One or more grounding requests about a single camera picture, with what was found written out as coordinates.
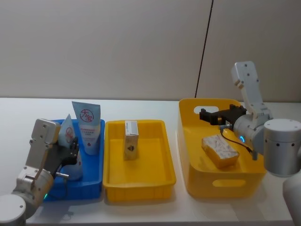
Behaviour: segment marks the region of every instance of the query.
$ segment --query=table surface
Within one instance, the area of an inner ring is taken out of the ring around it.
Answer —
[[[0,98],[0,195],[10,193],[25,164],[29,140],[37,118],[75,118],[70,99]],[[160,119],[166,124],[177,182],[173,196],[164,202],[111,204],[104,192],[97,200],[42,204],[27,220],[33,225],[287,225],[292,219],[282,197],[284,178],[267,173],[252,197],[234,200],[196,200],[186,191],[176,141],[177,101],[76,100],[101,105],[101,118],[112,120]],[[301,103],[266,103],[274,118],[301,121]]]

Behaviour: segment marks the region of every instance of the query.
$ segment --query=cardboard box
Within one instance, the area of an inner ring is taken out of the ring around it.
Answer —
[[[239,153],[219,134],[202,139],[202,148],[217,168],[235,165]]]
[[[124,159],[134,160],[137,158],[138,147],[138,124],[137,121],[125,121]]]

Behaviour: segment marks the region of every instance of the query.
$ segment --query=soap bar box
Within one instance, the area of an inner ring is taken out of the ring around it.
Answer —
[[[125,121],[124,159],[134,160],[137,158],[138,148],[138,124],[137,121]]]

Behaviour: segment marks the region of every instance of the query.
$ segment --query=tube of cream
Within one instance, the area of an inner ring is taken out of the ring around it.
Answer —
[[[72,101],[85,151],[89,155],[99,153],[100,105]]]
[[[72,140],[75,138],[74,127],[71,116],[62,122],[60,132],[58,133],[58,144],[70,148]],[[61,169],[62,173],[69,175],[69,180],[78,180],[83,176],[83,166],[80,152],[77,155],[77,163],[75,165],[66,165]]]

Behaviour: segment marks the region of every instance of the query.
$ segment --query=blue squeeze tube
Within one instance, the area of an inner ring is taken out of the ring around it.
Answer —
[[[73,109],[83,140],[85,152],[89,155],[99,153],[100,105],[72,101]]]

